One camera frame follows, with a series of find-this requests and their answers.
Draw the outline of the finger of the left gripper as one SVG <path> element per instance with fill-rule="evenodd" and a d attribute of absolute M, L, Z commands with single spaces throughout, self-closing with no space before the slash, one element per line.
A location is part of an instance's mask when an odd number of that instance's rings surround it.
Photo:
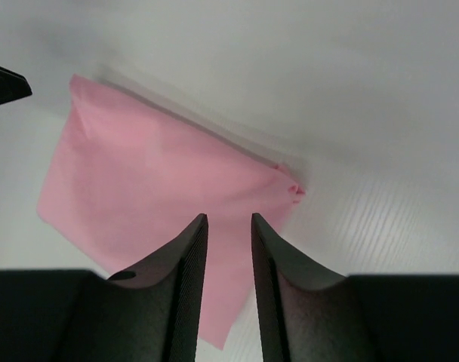
<path fill-rule="evenodd" d="M 26 78 L 0 66 L 0 106 L 32 96 Z"/>

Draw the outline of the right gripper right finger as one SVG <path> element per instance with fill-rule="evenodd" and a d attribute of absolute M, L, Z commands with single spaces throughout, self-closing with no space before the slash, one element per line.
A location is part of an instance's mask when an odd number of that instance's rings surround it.
<path fill-rule="evenodd" d="M 251 252 L 266 361 L 459 361 L 459 275 L 340 275 L 258 213 Z"/>

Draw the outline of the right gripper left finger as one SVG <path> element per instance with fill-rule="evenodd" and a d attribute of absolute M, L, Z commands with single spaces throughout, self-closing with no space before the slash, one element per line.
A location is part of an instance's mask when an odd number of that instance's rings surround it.
<path fill-rule="evenodd" d="M 0 270 L 0 361 L 192 361 L 208 218 L 110 278 Z"/>

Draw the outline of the pink t shirt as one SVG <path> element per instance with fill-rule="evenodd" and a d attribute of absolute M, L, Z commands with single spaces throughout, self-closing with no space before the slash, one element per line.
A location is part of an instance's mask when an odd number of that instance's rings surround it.
<path fill-rule="evenodd" d="M 252 215 L 281 230 L 304 189 L 282 165 L 258 161 L 112 87 L 74 75 L 69 92 L 38 215 L 114 273 L 205 214 L 199 336 L 224 347 L 253 286 Z"/>

